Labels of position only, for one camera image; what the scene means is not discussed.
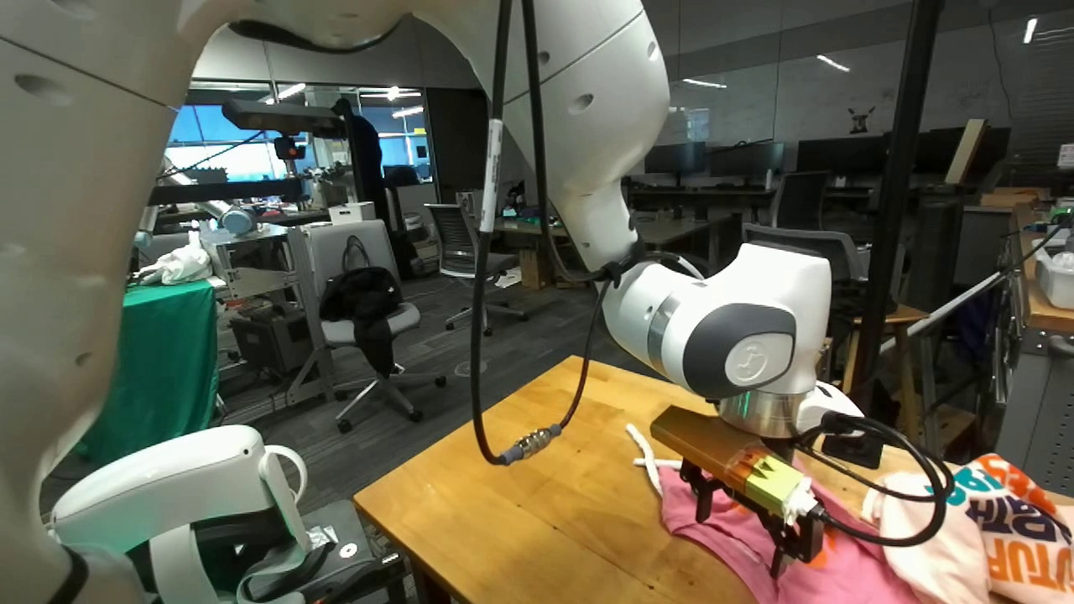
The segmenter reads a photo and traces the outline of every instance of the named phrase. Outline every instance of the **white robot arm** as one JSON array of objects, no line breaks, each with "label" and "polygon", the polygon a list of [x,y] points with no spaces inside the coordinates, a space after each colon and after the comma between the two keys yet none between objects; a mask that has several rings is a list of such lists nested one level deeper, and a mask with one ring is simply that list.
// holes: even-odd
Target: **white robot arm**
[{"label": "white robot arm", "polygon": [[[121,553],[71,556],[40,528],[40,483],[95,423],[115,365],[129,236],[161,164],[171,106],[220,25],[262,25],[312,48],[361,48],[405,13],[434,25],[491,83],[496,0],[6,0],[0,6],[0,585],[50,600],[141,600]],[[640,0],[541,0],[546,182],[587,267],[637,240],[621,176],[668,115],[668,75]],[[531,149],[521,32],[508,132]],[[605,303],[615,339],[725,408],[781,435],[810,393],[825,324],[825,265],[744,245],[708,280],[633,265]]]}]

